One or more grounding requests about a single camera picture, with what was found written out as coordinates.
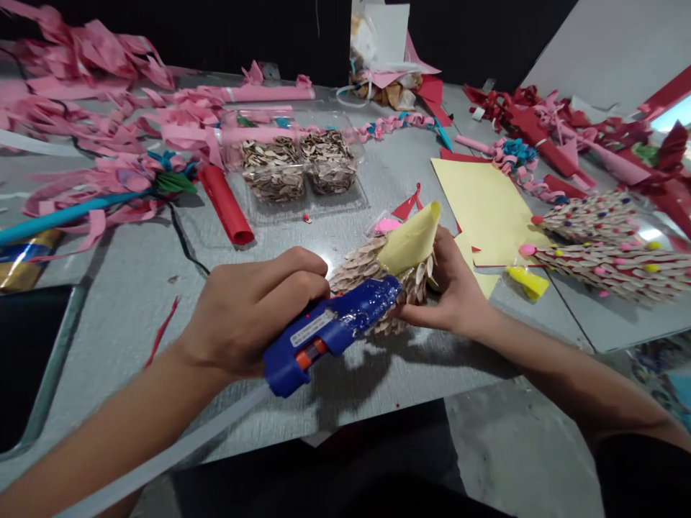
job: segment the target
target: black cable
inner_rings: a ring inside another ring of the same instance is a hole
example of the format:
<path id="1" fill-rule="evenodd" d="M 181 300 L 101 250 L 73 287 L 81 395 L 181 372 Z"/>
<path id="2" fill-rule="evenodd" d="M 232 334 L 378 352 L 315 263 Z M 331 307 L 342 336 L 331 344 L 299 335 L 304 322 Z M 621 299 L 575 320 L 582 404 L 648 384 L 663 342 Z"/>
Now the black cable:
<path id="1" fill-rule="evenodd" d="M 36 90 L 34 90 L 33 86 L 29 83 L 29 78 L 27 76 L 27 72 L 24 69 L 24 66 L 22 65 L 22 62 L 19 61 L 19 58 L 14 54 L 11 53 L 9 50 L 4 49 L 0 47 L 0 50 L 10 56 L 14 62 L 17 64 L 17 70 L 19 71 L 19 75 L 22 77 L 22 80 L 24 81 L 24 85 L 27 87 L 27 90 L 29 91 L 30 94 L 32 95 L 37 95 Z M 59 104 L 63 108 L 63 118 L 64 120 L 68 121 L 68 117 L 70 115 L 70 109 L 67 107 L 67 104 L 63 103 L 62 101 L 59 101 L 57 99 L 48 99 L 50 102 L 54 102 L 56 104 Z M 93 151 L 85 150 L 83 147 L 79 145 L 79 142 L 77 142 L 77 137 L 75 135 L 71 135 L 72 137 L 72 145 L 79 151 L 82 155 L 86 155 L 89 158 L 103 158 L 103 155 L 100 155 L 98 153 L 95 153 Z"/>
<path id="2" fill-rule="evenodd" d="M 173 222 L 173 228 L 175 229 L 175 233 L 178 235 L 178 239 L 180 239 L 180 246 L 182 246 L 182 253 L 185 255 L 185 257 L 199 266 L 199 268 L 206 274 L 208 277 L 209 274 L 211 273 L 209 269 L 204 266 L 202 263 L 200 263 L 195 257 L 192 256 L 189 245 L 187 244 L 187 239 L 185 238 L 185 234 L 182 232 L 182 226 L 180 225 L 180 221 L 178 221 L 178 214 L 175 212 L 175 205 L 173 205 L 173 202 L 170 201 L 169 199 L 160 196 L 158 194 L 153 194 L 152 195 L 154 198 L 157 200 L 161 200 L 164 204 L 168 205 L 168 208 L 171 210 L 171 221 Z"/>

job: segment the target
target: floor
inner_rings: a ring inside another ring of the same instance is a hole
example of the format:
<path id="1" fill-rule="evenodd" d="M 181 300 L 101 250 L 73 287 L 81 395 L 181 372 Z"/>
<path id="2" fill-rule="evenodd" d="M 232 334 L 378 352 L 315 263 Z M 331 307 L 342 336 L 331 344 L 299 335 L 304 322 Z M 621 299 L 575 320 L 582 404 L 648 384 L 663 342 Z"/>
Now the floor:
<path id="1" fill-rule="evenodd" d="M 604 516 L 575 424 L 524 378 L 449 397 L 446 411 L 470 497 L 518 517 Z M 132 516 L 180 517 L 166 478 Z"/>

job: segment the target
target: blue stick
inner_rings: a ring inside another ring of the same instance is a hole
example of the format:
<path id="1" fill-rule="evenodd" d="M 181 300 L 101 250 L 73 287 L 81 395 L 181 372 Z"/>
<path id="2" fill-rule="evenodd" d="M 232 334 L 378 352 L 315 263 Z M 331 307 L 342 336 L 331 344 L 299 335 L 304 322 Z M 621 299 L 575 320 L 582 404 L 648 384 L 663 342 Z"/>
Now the blue stick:
<path id="1" fill-rule="evenodd" d="M 94 198 L 86 203 L 71 206 L 67 209 L 62 209 L 46 216 L 30 219 L 29 221 L 19 223 L 14 227 L 0 230 L 0 246 L 5 246 L 13 241 L 19 241 L 27 237 L 31 237 L 39 232 L 43 232 L 44 230 L 62 227 L 64 224 L 68 224 L 75 219 L 88 216 L 89 211 L 106 209 L 111 205 L 125 203 L 126 201 L 130 201 L 135 198 L 141 198 L 142 196 L 147 196 L 152 192 L 153 191 L 151 189 L 147 189 L 146 191 L 140 193 L 109 194 L 108 196 Z"/>

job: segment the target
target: gray table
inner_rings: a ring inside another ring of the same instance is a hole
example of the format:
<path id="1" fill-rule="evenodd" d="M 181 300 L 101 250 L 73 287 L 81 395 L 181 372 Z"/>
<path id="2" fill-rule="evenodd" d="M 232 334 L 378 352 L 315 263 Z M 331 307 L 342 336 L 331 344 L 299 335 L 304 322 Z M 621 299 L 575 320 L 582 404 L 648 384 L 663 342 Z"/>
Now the gray table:
<path id="1" fill-rule="evenodd" d="M 447 110 L 454 113 L 455 124 L 461 134 L 488 144 L 497 140 L 498 135 L 494 133 L 489 121 L 476 122 L 470 117 L 469 108 L 472 104 L 461 87 L 445 85 L 444 104 Z M 618 182 L 593 162 L 581 158 L 580 165 L 596 180 L 599 192 L 605 193 L 616 188 Z M 550 173 L 555 174 L 541 160 L 535 171 L 536 178 Z M 535 214 L 544 214 L 550 209 L 547 204 L 539 201 L 528 203 Z M 648 219 L 655 224 L 656 215 Z M 691 327 L 691 295 L 680 296 L 673 304 L 659 304 L 648 309 L 614 296 L 601 299 L 597 293 L 573 278 L 552 273 L 551 280 L 583 333 L 599 353 L 647 342 Z"/>
<path id="2" fill-rule="evenodd" d="M 191 77 L 185 78 L 182 86 L 231 86 L 236 82 L 231 77 Z M 290 104 L 295 108 L 340 108 L 333 100 L 332 91 L 321 89 L 319 98 L 322 102 Z M 457 113 L 456 125 L 463 129 L 459 124 L 465 124 L 467 110 L 456 108 L 455 96 L 447 94 L 447 99 L 447 107 Z M 90 109 L 104 109 L 96 102 L 85 105 Z M 353 123 L 360 125 L 392 113 L 376 105 L 346 111 Z M 449 128 L 448 134 L 453 139 L 458 128 Z M 455 146 L 460 152 L 468 152 Z M 439 200 L 443 206 L 442 224 L 455 227 L 453 214 L 430 164 L 430 157 L 439 156 L 434 133 L 417 128 L 399 129 L 381 142 L 368 142 L 365 148 L 366 161 L 352 192 L 340 198 L 316 197 L 310 192 L 303 205 L 287 207 L 280 214 L 257 206 L 241 178 L 231 178 L 232 189 L 256 231 L 256 244 L 247 250 L 235 250 L 230 245 L 203 192 L 198 199 L 182 196 L 179 214 L 198 259 L 209 267 L 266 260 L 293 245 L 301 245 L 321 255 L 333 268 L 349 250 L 364 241 L 363 231 L 370 221 L 410 196 L 418 181 L 423 186 L 423 202 Z M 91 164 L 86 158 L 0 153 L 0 181 L 6 182 L 1 187 L 2 193 L 32 191 L 35 185 L 28 178 L 31 173 L 71 171 Z M 9 208 L 0 214 L 0 225 L 22 220 L 19 213 L 22 202 L 22 199 L 0 201 L 0 206 Z M 537 212 L 547 209 L 535 199 L 529 199 L 528 203 Z M 312 224 L 302 221 L 304 213 L 314 220 Z M 71 251 L 76 244 L 67 240 L 60 252 Z M 182 331 L 204 284 L 196 268 L 182 255 L 167 210 L 151 221 L 108 231 L 95 250 L 50 264 L 40 286 L 84 279 L 89 279 L 91 288 L 45 428 L 30 450 L 0 463 L 0 489 L 140 372 L 156 330 L 176 295 L 181 296 L 181 303 L 163 338 L 163 347 Z M 500 283 L 492 303 L 530 325 L 590 350 L 587 338 L 562 300 L 561 289 L 550 289 L 538 303 L 531 304 L 512 286 Z M 342 358 L 318 363 L 312 375 L 309 386 L 288 400 L 267 401 L 191 461 L 223 458 L 332 429 L 496 383 L 514 376 L 515 371 L 480 345 L 441 332 L 411 329 L 397 337 L 360 342 Z M 246 382 L 229 387 L 192 427 L 237 401 L 253 385 Z"/>

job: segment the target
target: decorated cone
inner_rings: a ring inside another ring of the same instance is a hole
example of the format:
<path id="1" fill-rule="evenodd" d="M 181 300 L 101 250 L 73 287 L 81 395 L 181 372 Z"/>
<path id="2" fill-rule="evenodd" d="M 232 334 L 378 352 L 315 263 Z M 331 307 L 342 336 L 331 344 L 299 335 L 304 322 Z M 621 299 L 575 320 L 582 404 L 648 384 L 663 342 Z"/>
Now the decorated cone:
<path id="1" fill-rule="evenodd" d="M 650 242 L 645 248 L 627 243 L 524 245 L 521 251 L 532 252 L 552 270 L 599 288 L 602 297 L 615 294 L 638 302 L 663 301 L 691 289 L 691 255 L 662 250 L 657 242 Z"/>
<path id="2" fill-rule="evenodd" d="M 530 220 L 575 243 L 603 241 L 609 245 L 625 242 L 637 233 L 632 216 L 631 198 L 624 192 L 572 199 L 554 207 L 545 216 Z"/>
<path id="3" fill-rule="evenodd" d="M 441 206 L 435 201 L 396 230 L 373 237 L 366 245 L 349 252 L 345 262 L 333 272 L 331 291 L 347 293 L 367 278 L 391 274 L 402 285 L 398 304 L 424 304 L 427 280 L 434 266 L 434 236 L 440 212 Z M 389 335 L 401 332 L 405 326 L 405 322 L 387 313 L 375 324 L 374 332 Z"/>

